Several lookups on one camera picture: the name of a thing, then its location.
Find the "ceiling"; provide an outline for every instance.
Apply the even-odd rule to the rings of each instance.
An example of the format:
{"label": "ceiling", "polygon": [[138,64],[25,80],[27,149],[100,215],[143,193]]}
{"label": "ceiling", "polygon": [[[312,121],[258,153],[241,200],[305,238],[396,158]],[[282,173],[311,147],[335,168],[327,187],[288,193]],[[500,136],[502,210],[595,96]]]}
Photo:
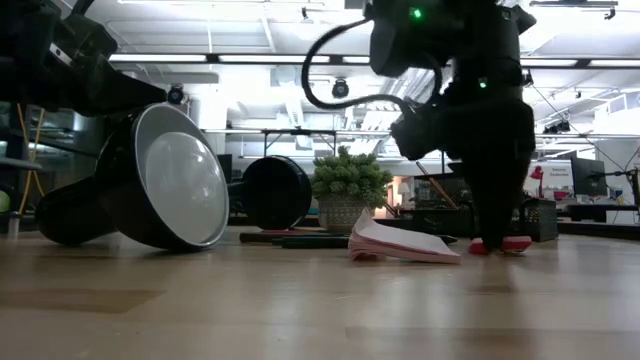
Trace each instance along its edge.
{"label": "ceiling", "polygon": [[[74,3],[73,0],[62,1],[67,8]],[[617,15],[605,20],[606,9],[528,8],[528,1],[520,1],[538,20],[536,26],[521,36],[522,54],[640,56],[640,27],[637,26],[640,1],[619,0],[619,3]],[[308,8],[307,19],[302,17],[303,5]],[[304,54],[318,36],[336,24],[360,19],[361,11],[345,10],[345,0],[272,0],[270,3],[96,0],[87,16],[105,25],[123,53]],[[330,42],[321,52],[368,55],[371,28],[356,28]],[[258,96],[272,91],[273,68],[261,65],[145,65],[129,66],[124,70],[133,71],[141,78],[154,78],[155,83],[159,82],[158,76],[165,80],[194,79],[194,74],[195,82],[199,83],[219,80],[219,86],[232,98],[231,103],[242,109],[241,113],[230,114],[234,120],[234,116],[238,119],[273,119],[275,114],[289,111],[287,99],[274,95],[276,101],[273,103]],[[325,100],[330,99],[330,89],[337,77],[347,79],[350,97],[380,92],[424,97],[422,90],[431,80],[431,74],[415,69],[399,80],[377,77],[363,66],[314,66],[312,73],[316,81],[314,91]],[[545,124],[560,119],[556,110],[570,115],[576,123],[585,122],[592,119],[593,110],[608,99],[621,92],[640,89],[640,72],[636,70],[534,70],[532,75],[537,90],[526,89],[525,101],[534,108],[539,132]],[[305,101],[301,92],[297,96],[303,112],[318,111]]]}

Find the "wooden floor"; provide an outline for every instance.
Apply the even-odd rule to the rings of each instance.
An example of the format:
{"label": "wooden floor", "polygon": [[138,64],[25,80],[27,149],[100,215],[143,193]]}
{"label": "wooden floor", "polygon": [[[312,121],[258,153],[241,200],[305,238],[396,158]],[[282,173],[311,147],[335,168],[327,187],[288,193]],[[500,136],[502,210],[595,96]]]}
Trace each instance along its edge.
{"label": "wooden floor", "polygon": [[564,236],[523,258],[353,264],[234,231],[181,256],[119,237],[0,240],[0,358],[640,358],[640,243]]}

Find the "security camera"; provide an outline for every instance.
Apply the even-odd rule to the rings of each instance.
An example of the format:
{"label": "security camera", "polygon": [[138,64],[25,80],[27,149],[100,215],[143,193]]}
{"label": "security camera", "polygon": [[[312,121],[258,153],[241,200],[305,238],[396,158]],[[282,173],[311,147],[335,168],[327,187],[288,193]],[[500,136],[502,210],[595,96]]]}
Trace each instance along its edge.
{"label": "security camera", "polygon": [[349,96],[349,85],[347,85],[347,80],[337,79],[335,84],[333,84],[331,95],[333,95],[335,99],[342,99]]}
{"label": "security camera", "polygon": [[171,85],[171,90],[167,94],[169,104],[180,105],[184,101],[184,90],[182,84]]}

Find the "white ceiling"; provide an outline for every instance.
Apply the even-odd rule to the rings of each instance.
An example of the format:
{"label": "white ceiling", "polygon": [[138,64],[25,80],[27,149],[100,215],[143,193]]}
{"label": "white ceiling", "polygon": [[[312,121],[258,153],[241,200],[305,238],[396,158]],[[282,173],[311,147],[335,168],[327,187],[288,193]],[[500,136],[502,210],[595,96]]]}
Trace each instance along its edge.
{"label": "white ceiling", "polygon": [[[67,6],[73,0],[63,0]],[[96,0],[87,16],[105,25],[120,44],[121,52],[162,53],[287,53],[304,54],[313,41],[332,26],[361,18],[359,10],[343,10],[340,0],[326,1],[324,11],[310,8],[308,20],[303,20],[298,4],[257,4],[249,6],[238,1],[183,1],[191,5],[166,5],[135,3],[131,0]],[[639,56],[640,55],[640,1],[619,0],[617,16],[604,20],[605,11],[580,9],[530,8],[538,24],[521,36],[523,54],[539,56]],[[371,26],[357,28],[338,37],[324,53],[367,55]],[[209,66],[209,65],[147,65],[138,68],[140,73],[185,75],[198,74],[207,82],[207,73],[217,73],[220,83],[246,86],[249,82],[256,89],[268,89],[270,78],[267,66]],[[376,77],[366,67],[312,67],[317,78],[326,77],[326,86],[320,84],[316,91],[329,98],[330,82],[335,77],[346,77],[353,96],[389,90],[393,84]],[[533,71],[536,86],[558,110],[578,109],[577,118],[590,117],[592,109],[606,98],[607,93],[625,88],[640,88],[640,72],[620,70],[536,70]],[[409,85],[415,77],[404,79]],[[270,116],[284,110],[284,103],[264,111],[264,104],[252,105],[256,91],[235,91],[237,101],[249,109],[248,116]],[[582,97],[576,99],[576,91]],[[538,119],[555,111],[537,92],[527,89],[525,99],[535,110]],[[303,103],[303,110],[312,111]],[[251,114],[251,108],[257,112]]]}

